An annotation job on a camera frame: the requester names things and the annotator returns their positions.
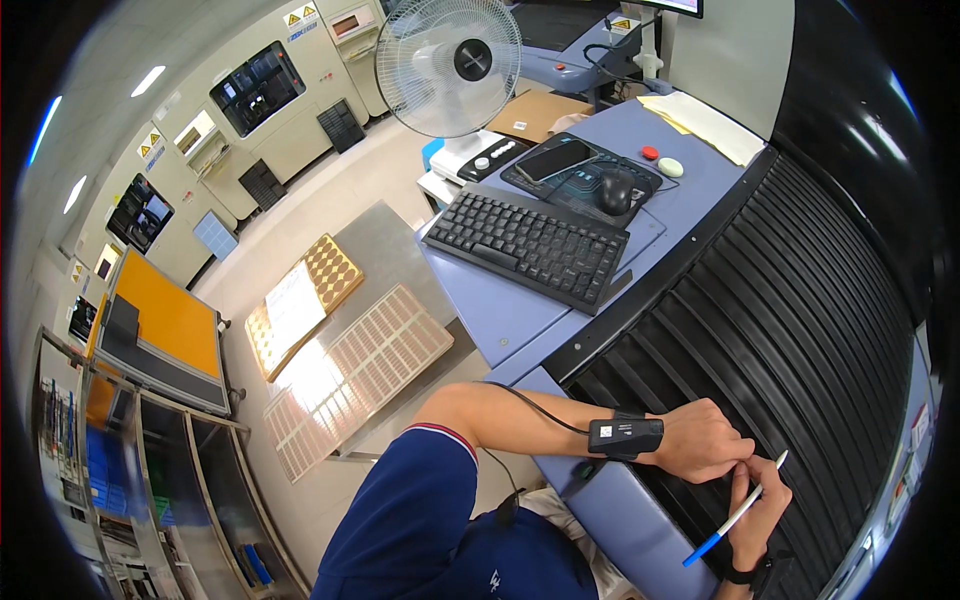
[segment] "computer monitor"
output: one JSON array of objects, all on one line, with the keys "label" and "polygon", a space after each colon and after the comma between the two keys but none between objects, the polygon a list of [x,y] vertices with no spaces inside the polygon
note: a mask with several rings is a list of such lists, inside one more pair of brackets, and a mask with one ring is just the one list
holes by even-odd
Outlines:
[{"label": "computer monitor", "polygon": [[698,19],[704,18],[704,0],[627,0],[627,2],[679,12]]},{"label": "computer monitor", "polygon": [[160,222],[162,222],[167,216],[167,213],[170,212],[170,209],[167,208],[167,205],[163,203],[163,200],[156,195],[154,195],[150,201],[147,202],[146,209]]}]

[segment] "ceiling light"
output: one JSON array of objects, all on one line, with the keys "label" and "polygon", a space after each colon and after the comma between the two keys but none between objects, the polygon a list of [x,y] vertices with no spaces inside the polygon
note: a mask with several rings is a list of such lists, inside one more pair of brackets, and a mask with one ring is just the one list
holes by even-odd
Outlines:
[{"label": "ceiling light", "polygon": [[40,142],[43,140],[43,135],[47,133],[47,127],[50,125],[50,120],[54,118],[54,112],[57,112],[57,107],[60,105],[60,100],[63,100],[63,96],[57,96],[54,98],[54,101],[50,104],[50,107],[47,109],[47,117],[43,119],[43,127],[40,128],[40,133],[36,136],[36,142],[34,142],[34,150],[30,153],[30,161],[27,164],[34,164],[34,158],[36,158],[36,151],[40,149]]},{"label": "ceiling light", "polygon": [[136,96],[139,96],[143,92],[147,91],[147,88],[150,87],[150,85],[156,81],[156,78],[160,76],[160,73],[162,73],[163,69],[165,68],[167,67],[160,65],[160,66],[155,66],[153,69],[151,69],[150,73],[147,73],[147,77],[143,78],[143,81],[140,82],[140,85],[136,87],[136,89],[133,91],[133,94],[131,94],[130,97],[134,98]]},{"label": "ceiling light", "polygon": [[80,178],[77,181],[77,184],[73,186],[73,189],[70,191],[70,197],[66,199],[66,206],[63,207],[63,214],[66,214],[67,210],[70,210],[70,207],[77,201],[77,198],[80,197],[80,190],[84,189],[84,183],[86,183],[86,175]]}]

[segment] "machine window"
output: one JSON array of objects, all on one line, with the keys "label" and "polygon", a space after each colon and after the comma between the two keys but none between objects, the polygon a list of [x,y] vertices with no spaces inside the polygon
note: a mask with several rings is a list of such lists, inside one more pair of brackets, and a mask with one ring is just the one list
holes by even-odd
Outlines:
[{"label": "machine window", "polygon": [[124,244],[146,253],[173,216],[173,207],[137,173],[110,214],[107,229]]},{"label": "machine window", "polygon": [[210,90],[241,137],[306,91],[283,45],[275,41],[241,64]]}]

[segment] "person's arm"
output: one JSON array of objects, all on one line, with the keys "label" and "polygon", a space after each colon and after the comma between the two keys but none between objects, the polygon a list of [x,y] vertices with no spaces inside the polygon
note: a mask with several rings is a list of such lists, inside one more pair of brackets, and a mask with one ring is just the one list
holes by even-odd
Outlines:
[{"label": "person's arm", "polygon": [[[520,393],[577,429],[586,431],[591,420],[613,417],[609,408],[540,392]],[[641,454],[636,461],[656,465],[692,483],[719,477],[754,453],[754,441],[742,439],[708,398],[647,417],[663,420],[663,439],[656,452]],[[586,435],[565,429],[510,392],[489,384],[443,386],[423,404],[414,422],[449,427],[475,447],[517,454],[591,456]]]},{"label": "person's arm", "polygon": [[[727,534],[733,548],[733,568],[743,573],[754,570],[767,553],[767,540],[793,499],[793,492],[780,480],[777,464],[759,456],[751,456],[745,463],[738,463],[733,470],[731,515],[747,498],[751,476],[763,484],[763,492]],[[713,600],[750,600],[753,597],[750,586],[737,586],[724,581]]]}]

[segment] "white tile floor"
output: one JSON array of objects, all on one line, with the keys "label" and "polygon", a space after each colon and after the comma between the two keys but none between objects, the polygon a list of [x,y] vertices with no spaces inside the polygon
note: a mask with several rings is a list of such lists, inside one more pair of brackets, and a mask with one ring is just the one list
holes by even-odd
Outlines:
[{"label": "white tile floor", "polygon": [[[248,460],[277,530],[311,581],[371,465],[324,461],[296,484],[287,480],[264,431],[263,410],[270,398],[243,322],[311,244],[324,233],[335,235],[378,200],[386,201],[411,226],[411,234],[428,220],[432,215],[415,183],[423,173],[420,149],[428,141],[393,117],[374,125],[362,143],[343,155],[326,157],[300,177],[279,204],[243,231],[237,250],[194,288],[194,294],[220,310],[224,319],[233,320],[224,336],[224,360],[232,385],[247,390],[236,418],[251,428]],[[480,379],[487,372],[487,364],[474,352],[437,385]],[[429,393],[400,411],[359,449],[385,449]],[[529,457],[500,456],[518,486],[530,487],[539,479]],[[510,491],[507,474],[481,452],[474,513],[492,510]]]}]

